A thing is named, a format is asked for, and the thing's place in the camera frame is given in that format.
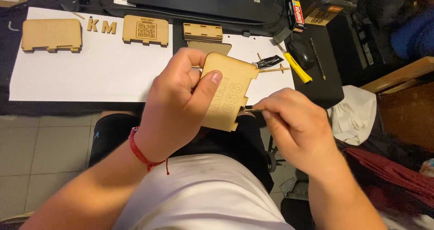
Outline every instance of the red string bracelet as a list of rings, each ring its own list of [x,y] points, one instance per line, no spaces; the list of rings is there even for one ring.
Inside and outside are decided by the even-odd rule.
[[[146,157],[143,155],[143,153],[138,149],[137,145],[134,142],[134,134],[137,132],[138,128],[139,127],[133,127],[131,129],[130,136],[128,137],[128,140],[130,142],[130,147],[131,147],[131,150],[133,151],[134,155],[136,155],[136,157],[148,167],[148,172],[151,171],[152,167],[158,166],[158,165],[162,164],[163,162],[166,162],[166,172],[167,172],[167,175],[169,175],[169,168],[167,166],[167,163],[169,162],[169,158],[165,159],[164,161],[157,162],[157,163],[149,162],[146,159]]]

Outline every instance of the fingernail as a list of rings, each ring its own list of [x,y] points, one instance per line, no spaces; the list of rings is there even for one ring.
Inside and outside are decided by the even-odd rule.
[[[222,78],[223,76],[220,73],[214,72],[211,76],[211,81],[215,84],[219,84]]]
[[[271,117],[271,113],[267,110],[262,110],[262,115],[264,116],[264,119],[269,119]]]

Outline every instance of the left hand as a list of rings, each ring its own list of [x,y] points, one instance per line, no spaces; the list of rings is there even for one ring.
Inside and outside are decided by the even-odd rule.
[[[203,68],[205,58],[202,51],[181,48],[154,79],[134,136],[150,162],[165,160],[198,133],[223,78],[216,70],[201,79],[201,71],[191,68]]]

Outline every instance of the computer mouse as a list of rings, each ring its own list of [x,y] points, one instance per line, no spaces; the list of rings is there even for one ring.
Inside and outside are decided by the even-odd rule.
[[[288,52],[303,70],[309,70],[315,65],[316,57],[312,46],[307,45],[301,40],[292,39],[288,43]]]

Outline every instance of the black desk surface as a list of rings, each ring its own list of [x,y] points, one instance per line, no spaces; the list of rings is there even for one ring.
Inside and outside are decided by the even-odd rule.
[[[91,12],[107,15],[104,12]],[[21,41],[22,23],[26,19],[27,10],[14,10],[8,14],[0,12],[0,115],[83,115],[96,113],[103,110],[139,111],[143,103],[126,102],[41,102],[41,101],[9,101],[9,83],[14,69],[15,58],[19,51]],[[12,28],[8,29],[8,23],[12,21]],[[342,84],[336,66],[332,46],[328,37],[327,28],[323,26],[307,25],[307,29],[299,34],[303,39],[313,38],[316,50],[326,75],[323,80],[319,69],[314,66],[307,73],[313,78],[310,84],[304,84],[292,70],[296,90],[306,95],[317,105],[329,108],[343,99]],[[174,53],[181,47],[187,47],[187,42],[182,39],[182,24],[173,26]]]

